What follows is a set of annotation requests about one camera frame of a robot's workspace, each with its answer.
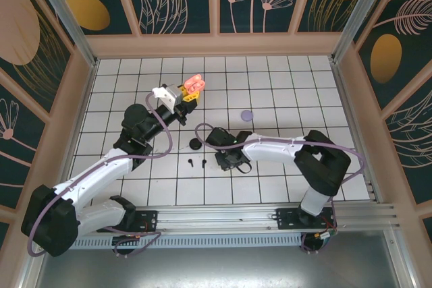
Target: white robotic arm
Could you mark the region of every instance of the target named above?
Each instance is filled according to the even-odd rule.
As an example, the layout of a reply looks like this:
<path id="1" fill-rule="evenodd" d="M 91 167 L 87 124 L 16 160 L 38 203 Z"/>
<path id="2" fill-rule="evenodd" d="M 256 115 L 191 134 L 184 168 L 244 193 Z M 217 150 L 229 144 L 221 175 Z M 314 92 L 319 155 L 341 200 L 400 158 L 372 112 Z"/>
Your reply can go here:
<path id="1" fill-rule="evenodd" d="M 188 94 L 183 86 L 163 85 L 153 89 L 153 94 L 161 97 L 163 102 L 155 109 L 155 113 L 165 125 L 174 121 L 185 125 L 187 114 L 198 105 L 199 92 Z M 54 188 L 41 185 L 33 191 L 21 226 L 22 233 L 29 236 L 33 226 L 40 222 L 35 227 L 33 240 L 50 255 L 58 256 L 78 236 L 103 227 L 130 231 L 129 227 L 139 213 L 135 213 L 135 206 L 125 198 L 113 196 L 102 204 L 85 206 L 112 181 L 135 170 L 145 161 L 144 157 L 153 150 L 150 140 L 163 131 L 159 119 L 141 104 L 129 106 L 121 123 L 123 130 L 119 140 L 107 155 L 81 174 Z M 49 209 L 41 221 L 38 220 L 48 204 Z"/>
<path id="2" fill-rule="evenodd" d="M 243 147 L 219 150 L 216 160 L 223 170 L 239 167 L 250 161 L 271 161 L 296 165 L 308 181 L 300 209 L 305 218 L 317 217 L 329 199 L 335 196 L 351 163 L 349 156 L 338 149 L 296 144 L 299 141 L 333 144 L 318 131 L 305 137 L 272 138 L 251 132 L 240 132 L 237 137 L 216 127 L 206 142 L 213 146 L 229 146 L 246 143 Z"/>

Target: black grid line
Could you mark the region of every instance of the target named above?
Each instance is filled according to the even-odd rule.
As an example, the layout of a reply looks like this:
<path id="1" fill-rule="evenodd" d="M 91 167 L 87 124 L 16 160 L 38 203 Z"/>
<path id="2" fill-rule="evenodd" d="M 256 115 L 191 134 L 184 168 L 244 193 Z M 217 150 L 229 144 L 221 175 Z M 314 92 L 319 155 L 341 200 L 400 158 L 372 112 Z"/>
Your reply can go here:
<path id="1" fill-rule="evenodd" d="M 181 79 L 182 79 L 182 84 L 184 83 L 183 81 L 183 77 L 184 77 L 184 58 L 182 57 L 182 74 L 181 74 Z M 178 145 L 178 151 L 180 151 L 180 134 L 178 134 L 178 140 L 177 140 L 177 145 Z M 174 200 L 174 204 L 177 206 L 177 191 L 178 191 L 178 165 L 180 164 L 180 154 L 177 155 L 177 179 L 175 181 L 175 200 Z"/>
<path id="2" fill-rule="evenodd" d="M 227 95 L 227 122 L 228 122 L 228 130 L 230 130 L 230 106 L 228 103 L 228 76 L 227 76 L 227 57 L 223 57 L 223 61 L 225 63 L 225 87 L 227 88 L 225 93 Z M 231 175 L 231 200 L 232 203 L 234 203 L 234 188 L 232 183 L 232 172 L 229 171 L 229 174 Z"/>
<path id="3" fill-rule="evenodd" d="M 312 65 L 311 65 L 311 61 L 309 59 L 309 56 L 308 56 L 308 62 L 309 62 L 310 68 L 312 69 Z M 314 77 L 313 74 L 312 74 L 312 79 L 313 79 L 313 83 L 314 83 L 315 87 L 317 87 L 317 83 L 315 82 L 315 77 Z M 325 116 L 324 116 L 323 106 L 321 105 L 321 99 L 319 98 L 318 90 L 317 90 L 317 96 L 318 96 L 319 106 L 321 108 L 321 114 L 323 114 L 323 121 L 324 121 L 325 130 L 327 132 L 327 135 L 329 136 L 329 134 L 328 134 L 329 132 L 327 131 L 327 123 L 325 122 Z M 345 193 L 344 193 L 344 189 L 342 188 L 342 185 L 340 186 L 340 189 L 342 191 L 342 197 L 344 197 L 344 201 L 345 201 Z"/>
<path id="4" fill-rule="evenodd" d="M 275 95 L 273 93 L 273 85 L 271 83 L 271 75 L 270 75 L 270 65 L 269 65 L 269 58 L 265 57 L 265 59 L 267 60 L 267 68 L 269 69 L 269 79 L 270 79 L 270 86 L 272 87 L 271 89 L 271 98 L 273 99 L 273 106 L 275 109 L 275 118 L 276 118 L 276 128 L 277 128 L 277 136 L 281 136 L 280 130 L 279 130 L 279 122 L 277 121 L 277 111 L 276 111 L 276 102 L 275 102 Z M 288 61 L 288 57 L 286 57 L 286 60 L 288 62 L 288 67 L 291 69 L 290 67 L 290 62 Z M 283 167 L 283 174 L 286 175 L 286 170 L 285 170 L 285 163 L 282 163 L 282 167 Z M 286 186 L 286 195 L 288 197 L 288 201 L 290 201 L 290 192 L 288 191 L 288 182 L 286 177 L 285 178 L 285 186 Z"/>
<path id="5" fill-rule="evenodd" d="M 163 59 L 161 59 L 161 71 L 159 74 L 159 84 L 161 84 L 161 79 L 162 79 L 162 65 L 163 65 Z M 153 159 L 151 159 L 150 161 L 150 173 L 149 173 L 149 177 L 148 177 L 148 190 L 147 190 L 147 206 L 149 205 L 149 200 L 150 200 L 150 186 L 151 186 L 151 173 L 153 170 Z"/>
<path id="6" fill-rule="evenodd" d="M 246 72 L 247 73 L 247 75 L 248 75 L 248 87 L 249 87 L 249 103 L 250 103 L 250 111 L 252 111 L 252 114 L 253 114 L 253 110 L 252 110 L 252 95 L 251 95 L 251 93 L 250 93 L 250 82 L 249 82 L 249 66 L 248 66 L 248 58 L 246 57 L 246 70 L 248 70 L 248 72 Z M 254 131 L 254 133 L 255 133 L 255 125 L 254 125 L 254 119 L 253 119 L 253 116 L 252 116 L 252 129 L 253 129 L 253 131 Z M 260 204 L 262 204 L 263 203 L 263 199 L 261 198 L 261 183 L 260 183 L 260 180 L 259 180 L 259 167 L 258 167 L 258 161 L 255 163 L 255 165 L 256 165 L 256 178 L 258 179 L 258 189 L 259 189 L 259 202 L 260 202 Z"/>
<path id="7" fill-rule="evenodd" d="M 251 72 L 252 74 L 266 74 L 267 72 L 263 71 L 263 72 Z M 280 90 L 285 90 L 285 89 L 316 89 L 313 87 L 297 87 L 295 88 L 294 85 L 291 88 L 274 88 L 272 86 L 268 87 L 268 88 L 253 88 L 252 90 L 270 90 L 270 89 L 280 89 Z M 318 87 L 318 89 L 337 89 L 336 87 Z M 212 91 L 221 91 L 221 90 L 230 90 L 230 91 L 237 91 L 237 90 L 250 90 L 249 88 L 235 88 L 235 89 L 229 89 L 227 88 L 221 88 L 221 89 L 208 89 L 205 90 L 206 92 L 212 92 Z M 145 90 L 137 90 L 137 92 L 150 92 L 151 90 L 145 91 Z M 122 93 L 127 93 L 127 92 L 134 92 L 134 91 L 115 91 L 116 94 L 122 94 Z M 97 92 L 92 92 L 92 94 L 112 94 L 114 93 L 113 91 L 97 91 Z"/>

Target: pink object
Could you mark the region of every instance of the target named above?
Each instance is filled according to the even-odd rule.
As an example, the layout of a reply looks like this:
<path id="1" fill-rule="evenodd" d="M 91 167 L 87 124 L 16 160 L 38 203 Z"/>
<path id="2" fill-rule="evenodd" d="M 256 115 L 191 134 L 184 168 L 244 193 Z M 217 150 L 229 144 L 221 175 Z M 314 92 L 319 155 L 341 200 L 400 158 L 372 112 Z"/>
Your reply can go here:
<path id="1" fill-rule="evenodd" d="M 188 94 L 193 94 L 194 92 L 204 90 L 205 82 L 200 74 L 189 78 L 184 83 L 184 88 L 188 91 Z"/>

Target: small black part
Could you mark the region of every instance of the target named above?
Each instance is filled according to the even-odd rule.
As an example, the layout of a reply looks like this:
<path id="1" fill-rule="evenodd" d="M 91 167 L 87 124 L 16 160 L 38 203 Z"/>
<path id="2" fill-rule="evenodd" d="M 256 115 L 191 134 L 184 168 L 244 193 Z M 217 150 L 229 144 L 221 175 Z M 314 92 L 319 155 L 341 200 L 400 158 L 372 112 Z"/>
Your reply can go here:
<path id="1" fill-rule="evenodd" d="M 241 170 L 240 166 L 237 166 L 237 170 L 238 170 L 238 172 L 243 173 L 244 175 L 247 175 L 248 173 L 250 173 L 252 171 L 252 165 L 249 162 L 245 162 L 245 164 L 249 166 L 248 171 Z"/>
<path id="2" fill-rule="evenodd" d="M 304 246 L 312 251 L 318 251 L 323 247 L 324 240 L 316 238 L 314 233 L 306 233 L 304 238 Z"/>
<path id="3" fill-rule="evenodd" d="M 241 131 L 237 137 L 231 135 L 222 127 L 215 127 L 207 136 L 206 143 L 214 146 L 229 146 L 232 144 L 243 143 L 252 132 Z M 242 152 L 242 147 L 231 148 L 229 150 L 217 150 L 215 154 L 217 164 L 222 170 L 227 171 L 242 165 L 243 163 L 249 163 L 250 161 Z"/>
<path id="4" fill-rule="evenodd" d="M 30 235 L 42 209 L 57 196 L 54 191 L 55 189 L 45 185 L 40 185 L 33 191 L 21 225 L 23 234 Z M 60 198 L 42 218 L 33 241 L 50 255 L 59 256 L 75 242 L 79 224 L 72 201 Z"/>
<path id="5" fill-rule="evenodd" d="M 193 138 L 189 141 L 189 147 L 196 151 L 203 147 L 203 143 L 201 143 L 198 138 Z"/>
<path id="6" fill-rule="evenodd" d="M 310 131 L 304 140 L 334 144 L 327 136 L 316 130 Z M 321 154 L 320 160 L 314 156 L 318 153 Z M 338 194 L 351 159 L 342 150 L 304 145 L 296 152 L 294 162 L 314 190 L 333 197 Z"/>
<path id="7" fill-rule="evenodd" d="M 321 217 L 325 217 L 327 221 L 333 224 L 333 211 L 331 207 L 324 207 L 323 211 L 317 217 L 312 217 L 305 222 L 303 219 L 303 215 L 299 213 L 299 208 L 278 208 L 276 210 L 275 219 L 277 222 L 278 229 L 317 229 L 317 230 L 325 230 L 327 228 L 327 224 Z"/>

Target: purple cable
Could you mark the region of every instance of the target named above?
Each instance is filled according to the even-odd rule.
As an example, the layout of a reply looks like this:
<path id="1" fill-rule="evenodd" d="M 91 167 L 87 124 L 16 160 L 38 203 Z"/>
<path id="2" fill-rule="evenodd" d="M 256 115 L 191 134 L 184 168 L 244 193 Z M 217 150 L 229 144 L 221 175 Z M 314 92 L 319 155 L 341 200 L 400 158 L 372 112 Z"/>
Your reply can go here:
<path id="1" fill-rule="evenodd" d="M 87 176 L 91 175 L 93 172 L 95 172 L 97 169 L 103 167 L 107 163 L 110 163 L 110 162 L 113 162 L 113 161 L 116 161 L 119 159 L 159 159 L 159 158 L 163 158 L 164 156 L 167 156 L 171 152 L 171 149 L 173 148 L 173 138 L 171 137 L 171 134 L 169 133 L 167 125 L 163 122 L 162 118 L 159 116 L 159 114 L 156 112 L 156 110 L 151 106 L 151 104 L 149 102 L 150 97 L 152 95 L 153 95 L 153 93 L 150 92 L 146 96 L 146 105 L 150 109 L 150 111 L 153 113 L 153 115 L 156 117 L 157 121 L 162 125 L 165 133 L 168 135 L 168 142 L 169 142 L 168 150 L 166 152 L 164 152 L 162 154 L 158 154 L 158 155 L 120 155 L 120 156 L 115 156 L 113 158 L 110 158 L 110 159 L 107 159 L 106 161 L 101 162 L 100 164 L 94 166 L 93 168 L 91 168 L 90 170 L 85 172 L 83 175 L 81 175 L 79 178 L 77 178 L 77 180 L 72 182 L 68 187 L 66 187 L 62 192 L 60 192 L 60 194 L 56 195 L 56 197 L 54 199 L 52 199 L 52 201 L 50 201 L 45 206 L 44 209 L 42 209 L 42 212 L 39 214 L 38 218 L 34 222 L 32 230 L 30 231 L 30 235 L 28 236 L 28 242 L 27 242 L 28 254 L 30 254 L 33 257 L 37 257 L 37 256 L 42 256 L 45 253 L 45 251 L 41 251 L 41 252 L 37 252 L 37 253 L 33 252 L 32 242 L 34 239 L 34 234 L 36 233 L 36 229 L 38 228 L 38 226 L 41 223 L 45 214 L 56 203 L 56 201 L 58 201 L 61 197 L 63 197 L 68 191 L 72 190 L 73 187 L 78 185 Z"/>
<path id="2" fill-rule="evenodd" d="M 262 138 L 262 139 L 257 139 L 257 140 L 250 140 L 250 141 L 245 141 L 243 143 L 237 143 L 237 144 L 233 144 L 233 145 L 228 145 L 228 146 L 214 146 L 214 145 L 210 145 L 208 143 L 206 143 L 202 138 L 200 138 L 199 133 L 198 133 L 198 129 L 201 126 L 208 126 L 211 129 L 213 129 L 214 127 L 208 123 L 200 123 L 195 127 L 195 136 L 196 138 L 198 138 L 198 140 L 204 144 L 205 146 L 208 146 L 209 148 L 214 148 L 215 150 L 229 150 L 230 148 L 239 148 L 241 146 L 245 146 L 247 144 L 253 144 L 253 143 L 259 143 L 259 142 L 275 142 L 275 143 L 288 143 L 288 144 L 303 144 L 303 145 L 311 145 L 311 146 L 322 146 L 325 148 L 335 148 L 338 150 L 343 150 L 346 152 L 349 152 L 351 154 L 354 154 L 355 156 L 357 156 L 360 160 L 360 169 L 358 171 L 356 171 L 355 173 L 347 176 L 347 178 L 345 178 L 342 181 L 342 184 L 346 183 L 348 180 L 356 177 L 357 175 L 360 175 L 363 170 L 365 169 L 365 165 L 366 165 L 366 161 L 363 155 L 361 155 L 360 153 L 358 153 L 357 151 L 354 151 L 350 148 L 346 148 L 345 146 L 340 146 L 337 144 L 330 144 L 330 143 L 321 143 L 321 142 L 309 142 L 309 141 L 296 141 L 296 140 L 285 140 L 283 138 Z M 330 204 L 331 204 L 331 209 L 333 211 L 333 223 L 334 223 L 334 227 L 337 227 L 337 222 L 336 222 L 336 213 L 335 213 L 335 206 L 333 203 L 333 197 L 330 198 Z M 303 252 L 307 253 L 308 249 L 305 245 L 304 245 L 304 240 L 306 239 L 306 234 L 304 234 L 302 236 L 302 245 L 300 246 L 300 249 L 302 249 Z"/>

